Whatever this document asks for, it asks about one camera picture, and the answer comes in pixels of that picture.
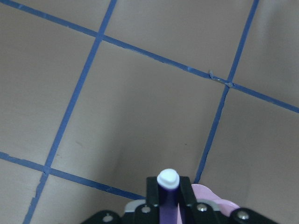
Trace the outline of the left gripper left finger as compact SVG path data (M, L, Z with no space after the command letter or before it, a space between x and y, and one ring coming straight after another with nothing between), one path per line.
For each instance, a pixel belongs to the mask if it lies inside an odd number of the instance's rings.
M159 192L156 177L146 179L146 198L129 202L122 216L112 210L101 210L84 220L84 224L158 224Z

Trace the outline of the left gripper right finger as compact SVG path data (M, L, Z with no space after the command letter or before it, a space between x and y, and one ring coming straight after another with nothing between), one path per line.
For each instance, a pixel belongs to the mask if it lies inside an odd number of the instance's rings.
M222 199L208 187L180 178L179 206L183 224L274 224L275 221L249 208Z

